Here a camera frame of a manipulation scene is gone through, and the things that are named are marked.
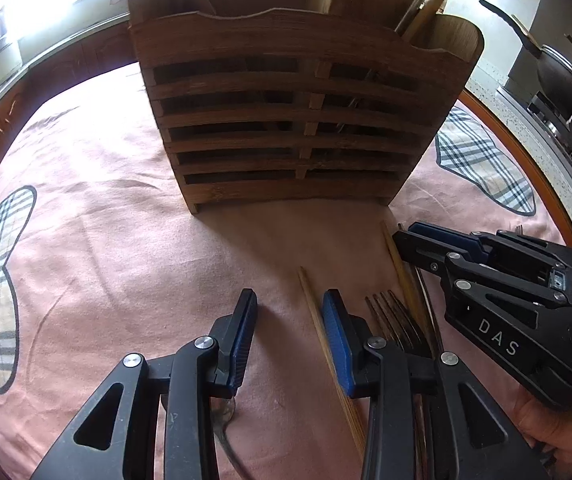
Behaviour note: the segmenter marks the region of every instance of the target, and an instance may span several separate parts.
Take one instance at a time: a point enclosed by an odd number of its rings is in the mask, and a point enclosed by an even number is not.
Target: wooden slat
[[[207,152],[239,148],[326,148],[333,150],[365,150],[368,152],[405,153],[421,155],[424,142],[406,143],[391,137],[366,135],[302,136],[293,132],[235,132],[230,134],[201,134],[190,139],[166,142],[167,153]]]
[[[341,16],[348,0],[306,0],[306,10],[313,10],[314,12],[321,12],[322,14],[333,14]],[[321,79],[328,79],[330,71],[333,68],[333,63],[322,59],[304,59],[299,62],[300,73],[310,73],[315,77]],[[300,105],[302,102],[307,104],[311,110],[320,110],[323,106],[325,94],[323,93],[299,93],[295,94],[293,99],[294,104]],[[303,131],[305,136],[313,136],[317,133],[319,122],[313,121],[303,124]],[[299,130],[300,126],[295,124],[294,130]],[[301,148],[299,150],[299,158],[310,158],[310,148]],[[304,178],[306,176],[306,168],[300,166],[295,172],[296,178]]]
[[[414,164],[400,164],[389,160],[372,160],[371,157],[351,157],[336,160],[302,160],[296,158],[229,158],[178,164],[177,170],[184,174],[222,173],[226,171],[270,170],[349,170],[349,171],[394,171],[410,173]]]
[[[220,72],[182,78],[173,83],[150,86],[151,100],[216,92],[269,90],[316,92],[360,97],[396,105],[418,105],[425,99],[418,92],[357,79],[321,79],[298,72]]]
[[[401,180],[382,178],[242,180],[187,184],[181,192],[195,204],[222,200],[283,200],[289,198],[377,198],[394,196]]]
[[[387,27],[304,10],[271,9],[239,18],[189,12],[134,24],[131,33],[142,68],[236,56],[323,57],[452,91],[461,89],[470,72],[463,59],[405,44]]]
[[[388,128],[397,132],[407,132],[420,136],[434,136],[435,128],[415,124],[397,118],[395,115],[357,108],[325,108],[311,110],[288,104],[253,103],[228,105],[226,107],[200,107],[194,110],[157,117],[160,128],[175,128],[180,126],[196,126],[198,124],[243,123],[247,121],[293,121],[344,123],[371,126],[373,128]]]

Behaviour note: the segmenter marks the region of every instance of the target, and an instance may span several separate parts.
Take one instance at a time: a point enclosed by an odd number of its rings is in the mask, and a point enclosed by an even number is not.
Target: kitchen counter
[[[129,14],[126,12],[124,14],[120,14],[104,22],[97,23],[96,25],[86,28],[85,30],[82,30],[77,34],[69,36],[69,38],[60,41],[56,45],[52,46],[51,48],[41,53],[39,56],[34,57],[28,62],[25,62],[18,72],[13,74],[5,83],[3,83],[0,86],[0,101],[10,91],[10,89],[17,83],[19,83],[30,72],[30,70],[35,68],[35,66],[39,65],[40,63],[43,63],[45,60],[61,52],[63,49],[69,47],[73,43],[82,41],[85,38],[88,38],[93,34],[96,34],[97,32],[101,32],[102,30],[113,27],[114,25],[117,25],[119,23],[127,22],[128,16]]]
[[[476,80],[478,76],[476,71],[477,69],[466,83],[466,89],[477,97],[522,144],[550,182],[572,221],[572,174],[570,171],[572,168],[565,161],[560,160],[554,147],[544,138],[545,132],[539,131],[534,124],[530,123],[527,112],[516,103],[511,103],[498,91],[489,91],[488,85],[480,84]]]

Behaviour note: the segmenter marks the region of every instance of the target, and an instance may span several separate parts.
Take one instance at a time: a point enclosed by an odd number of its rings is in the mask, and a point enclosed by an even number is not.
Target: spoon
[[[228,442],[226,436],[226,426],[235,414],[235,398],[231,399],[217,399],[211,397],[210,399],[210,418],[212,420],[212,430],[221,444],[224,453],[228,457],[230,464],[233,466],[237,474],[242,480],[253,480],[253,476],[248,472],[245,466],[240,462],[239,457],[234,452],[233,448]]]

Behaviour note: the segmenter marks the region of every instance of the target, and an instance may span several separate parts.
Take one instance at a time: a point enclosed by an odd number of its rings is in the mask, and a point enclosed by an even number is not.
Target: pot
[[[0,37],[0,85],[21,68],[19,45],[6,36]]]
[[[520,38],[524,48],[537,59],[537,77],[546,97],[565,121],[572,115],[572,63],[549,45],[538,47],[515,20],[493,4],[479,0],[486,9],[503,19]],[[572,37],[565,34],[572,44]]]

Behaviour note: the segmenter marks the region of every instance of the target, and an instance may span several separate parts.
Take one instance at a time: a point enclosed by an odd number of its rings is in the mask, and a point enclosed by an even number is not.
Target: blue gripper pad
[[[339,319],[338,306],[335,300],[336,298],[330,290],[327,290],[323,295],[323,325],[325,326],[326,338],[333,355],[333,364],[335,364],[339,386],[342,387],[348,397],[351,397],[355,391],[355,381],[352,375],[352,353],[345,329]],[[343,302],[341,302],[340,308],[345,310]]]
[[[245,373],[246,364],[248,363],[248,355],[250,353],[250,345],[253,342],[256,322],[257,296],[252,292],[243,312],[242,321],[237,330],[233,349],[230,354],[228,387],[232,388],[235,392],[243,382],[243,375]]]
[[[371,336],[368,323],[348,314],[336,288],[323,295],[322,317],[339,386],[352,399],[369,397],[379,377],[377,372],[368,371],[363,347]]]
[[[426,222],[415,222],[408,230],[417,235],[432,238],[444,244],[460,248],[462,253],[468,252],[472,262],[476,264],[488,263],[488,253],[484,251],[482,242],[474,235],[466,235],[459,231],[446,229]]]

